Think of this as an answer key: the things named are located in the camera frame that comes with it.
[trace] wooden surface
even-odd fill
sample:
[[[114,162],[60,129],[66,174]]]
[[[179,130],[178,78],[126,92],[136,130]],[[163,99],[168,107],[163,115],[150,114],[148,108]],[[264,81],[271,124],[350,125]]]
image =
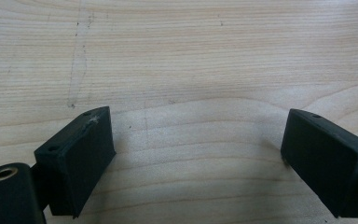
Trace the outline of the wooden surface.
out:
[[[358,1],[0,0],[0,165],[103,105],[118,154],[49,224],[358,223],[280,157],[292,107],[358,134]]]

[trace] scuff mark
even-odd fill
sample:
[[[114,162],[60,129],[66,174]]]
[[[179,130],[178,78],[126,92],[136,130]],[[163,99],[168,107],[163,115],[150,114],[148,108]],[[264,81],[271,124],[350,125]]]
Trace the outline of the scuff mark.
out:
[[[87,74],[87,34],[94,21],[94,13],[86,9],[86,0],[79,3],[77,15],[75,46],[68,91],[68,107],[75,108],[84,76]]]

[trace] metal ring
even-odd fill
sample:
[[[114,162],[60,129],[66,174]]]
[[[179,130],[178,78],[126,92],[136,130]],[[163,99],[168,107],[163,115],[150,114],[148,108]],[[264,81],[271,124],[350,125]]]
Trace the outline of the metal ring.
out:
[[[17,167],[13,167],[13,166],[5,167],[5,168],[1,169],[0,170],[0,181],[11,178],[18,171],[19,171],[19,169],[17,169]]]

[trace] black plastic part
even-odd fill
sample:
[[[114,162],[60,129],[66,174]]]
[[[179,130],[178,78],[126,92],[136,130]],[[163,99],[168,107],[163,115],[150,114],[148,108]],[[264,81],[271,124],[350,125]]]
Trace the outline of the black plastic part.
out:
[[[34,152],[33,169],[48,195],[40,205],[48,202],[55,216],[78,217],[115,154],[109,107],[78,116]]]
[[[335,217],[358,217],[358,136],[291,109],[281,153]]]
[[[23,163],[0,166],[0,223],[42,224],[30,167]]]

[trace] wood grain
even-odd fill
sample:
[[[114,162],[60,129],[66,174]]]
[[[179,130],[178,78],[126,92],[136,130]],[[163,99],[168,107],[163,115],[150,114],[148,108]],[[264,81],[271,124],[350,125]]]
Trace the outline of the wood grain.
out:
[[[102,105],[118,154],[48,223],[358,223],[280,157],[292,107],[358,134],[358,1],[0,0],[0,165]]]

